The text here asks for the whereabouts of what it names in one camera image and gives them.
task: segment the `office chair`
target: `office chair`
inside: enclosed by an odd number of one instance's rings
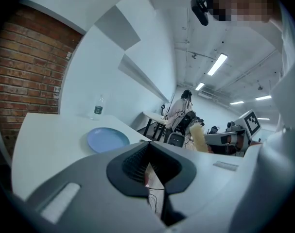
[[[177,147],[183,147],[187,129],[194,125],[196,122],[196,113],[188,111],[183,116],[182,120],[175,127],[174,131],[169,135],[166,143]]]
[[[213,126],[213,127],[211,128],[211,131],[210,131],[210,132],[208,131],[207,134],[215,134],[215,133],[218,132],[218,130],[219,130],[219,129],[218,129],[216,126]]]

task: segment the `table leg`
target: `table leg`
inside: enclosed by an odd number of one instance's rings
[[[157,127],[156,127],[156,130],[155,130],[155,133],[153,134],[153,138],[155,138],[155,136],[156,136],[156,134],[157,134],[157,131],[158,131],[158,129],[159,129],[159,126],[160,126],[160,124],[157,123]]]
[[[147,126],[146,126],[146,128],[145,128],[145,131],[144,131],[144,134],[143,134],[143,136],[146,136],[146,134],[147,134],[147,131],[148,131],[148,128],[149,128],[149,126],[151,125],[151,122],[152,122],[152,120],[151,120],[151,119],[149,119],[149,120],[148,120],[148,123],[147,123]]]
[[[162,129],[161,129],[161,131],[160,131],[160,133],[159,133],[159,136],[158,136],[158,138],[157,138],[157,142],[161,139],[161,136],[162,136],[162,133],[163,133],[163,131],[165,130],[165,125],[163,125],[163,127],[162,127]]]

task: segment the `ceiling light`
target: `ceiling light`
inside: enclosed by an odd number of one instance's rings
[[[239,102],[234,102],[234,103],[230,103],[231,105],[234,105],[234,104],[239,104],[239,103],[244,103],[243,101],[239,101]]]
[[[200,83],[197,88],[196,88],[196,91],[199,91],[205,84],[204,83]]]
[[[217,69],[220,68],[220,66],[224,63],[226,59],[227,59],[227,55],[221,53],[220,57],[217,59],[213,67],[208,72],[208,75],[212,76],[217,71]]]
[[[265,97],[260,97],[260,98],[256,98],[256,100],[264,100],[264,99],[271,99],[271,96],[265,96]]]

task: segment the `black chair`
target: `black chair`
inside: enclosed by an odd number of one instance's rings
[[[187,127],[196,120],[196,113],[194,111],[189,111],[180,123],[176,126],[174,132],[180,132],[183,136],[185,136],[185,131]]]
[[[217,132],[218,132],[218,128],[216,127],[216,126],[213,126],[212,128],[211,128],[211,131],[210,132],[208,132],[208,134],[216,134]]]
[[[178,147],[183,147],[186,129],[195,121],[196,113],[194,111],[189,111],[176,126],[174,131],[172,129],[167,129],[164,142]]]

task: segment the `blue plate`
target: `blue plate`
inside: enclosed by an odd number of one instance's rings
[[[111,128],[95,128],[88,133],[87,142],[97,153],[111,151],[130,144],[124,133]]]

